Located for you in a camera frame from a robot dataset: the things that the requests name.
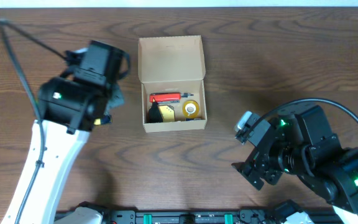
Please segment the red stapler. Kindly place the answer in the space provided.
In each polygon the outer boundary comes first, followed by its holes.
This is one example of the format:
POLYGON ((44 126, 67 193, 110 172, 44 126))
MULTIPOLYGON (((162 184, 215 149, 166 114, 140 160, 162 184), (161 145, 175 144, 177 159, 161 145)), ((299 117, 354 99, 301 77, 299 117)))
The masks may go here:
POLYGON ((178 102, 181 99, 180 93, 159 93, 159 94, 150 94, 149 101, 151 103, 163 103, 163 102, 178 102))

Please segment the yellow sticky note pad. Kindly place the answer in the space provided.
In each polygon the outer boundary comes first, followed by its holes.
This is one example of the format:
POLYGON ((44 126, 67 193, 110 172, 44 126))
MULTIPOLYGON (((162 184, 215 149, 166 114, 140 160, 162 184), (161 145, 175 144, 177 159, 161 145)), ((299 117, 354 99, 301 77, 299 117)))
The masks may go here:
POLYGON ((175 122, 175 110, 170 105, 158 105, 164 123, 175 122))

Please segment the yellow highlighter dark cap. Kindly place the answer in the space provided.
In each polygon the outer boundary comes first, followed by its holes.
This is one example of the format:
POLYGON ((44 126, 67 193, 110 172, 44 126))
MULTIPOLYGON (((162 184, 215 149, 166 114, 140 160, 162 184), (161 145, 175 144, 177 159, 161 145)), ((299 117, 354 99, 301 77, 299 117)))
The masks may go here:
POLYGON ((111 123, 111 115, 105 114, 102 118, 98 118, 94 121, 95 126, 105 125, 111 123))

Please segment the yellow tape roll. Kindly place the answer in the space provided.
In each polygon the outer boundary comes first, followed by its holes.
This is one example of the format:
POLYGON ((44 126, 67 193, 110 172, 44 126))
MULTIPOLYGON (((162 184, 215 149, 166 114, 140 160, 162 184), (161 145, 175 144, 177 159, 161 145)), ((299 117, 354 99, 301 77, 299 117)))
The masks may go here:
POLYGON ((185 118, 194 119, 200 112, 200 106, 195 100, 188 100, 184 102, 182 112, 185 118))

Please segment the cardboard box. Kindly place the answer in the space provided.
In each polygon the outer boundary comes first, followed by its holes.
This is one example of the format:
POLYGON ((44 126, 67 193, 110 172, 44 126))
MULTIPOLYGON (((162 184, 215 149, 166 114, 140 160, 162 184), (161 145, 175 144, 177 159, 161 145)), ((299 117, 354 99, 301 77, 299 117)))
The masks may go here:
POLYGON ((147 133, 204 129, 208 120, 204 92, 206 67, 201 36, 147 37, 138 43, 138 77, 142 92, 142 124, 147 133), (192 93, 178 102, 163 102, 175 110, 175 122, 149 123, 151 93, 192 93), (200 106, 197 118, 185 121, 184 102, 195 100, 200 106))

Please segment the white blue eraser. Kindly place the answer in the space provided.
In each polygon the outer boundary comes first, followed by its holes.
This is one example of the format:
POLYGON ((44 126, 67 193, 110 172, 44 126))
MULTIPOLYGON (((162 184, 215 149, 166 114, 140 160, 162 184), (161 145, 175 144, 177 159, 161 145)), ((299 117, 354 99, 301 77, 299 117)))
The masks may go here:
POLYGON ((197 121, 197 120, 202 120, 202 118, 186 118, 185 121, 197 121))

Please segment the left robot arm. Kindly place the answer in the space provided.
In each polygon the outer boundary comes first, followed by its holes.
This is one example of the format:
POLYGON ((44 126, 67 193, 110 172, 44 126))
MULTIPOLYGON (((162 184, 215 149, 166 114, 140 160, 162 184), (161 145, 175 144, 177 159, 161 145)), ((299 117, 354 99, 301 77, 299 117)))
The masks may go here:
POLYGON ((38 92, 39 117, 29 153, 3 223, 53 223, 77 155, 95 126, 111 122, 109 111, 123 104, 117 84, 126 77, 127 52, 92 40, 65 52, 67 68, 38 92))

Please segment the black ballpoint pen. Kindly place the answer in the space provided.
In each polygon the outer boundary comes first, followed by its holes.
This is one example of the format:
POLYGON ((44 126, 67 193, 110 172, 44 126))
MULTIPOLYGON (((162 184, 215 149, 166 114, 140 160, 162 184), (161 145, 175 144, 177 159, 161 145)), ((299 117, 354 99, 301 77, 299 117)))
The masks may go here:
POLYGON ((193 96, 192 93, 180 93, 180 92, 151 93, 151 95, 163 95, 165 97, 171 97, 171 98, 188 98, 189 96, 193 96))

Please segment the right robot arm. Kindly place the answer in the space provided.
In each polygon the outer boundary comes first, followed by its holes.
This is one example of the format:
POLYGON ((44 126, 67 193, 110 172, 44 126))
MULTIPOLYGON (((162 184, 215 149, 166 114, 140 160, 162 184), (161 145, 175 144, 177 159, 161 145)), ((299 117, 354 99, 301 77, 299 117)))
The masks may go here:
POLYGON ((322 107, 293 103, 266 118, 247 111, 234 130, 238 141, 254 146, 244 162, 232 164, 254 188, 295 175, 344 222, 358 218, 358 147, 341 146, 322 107))

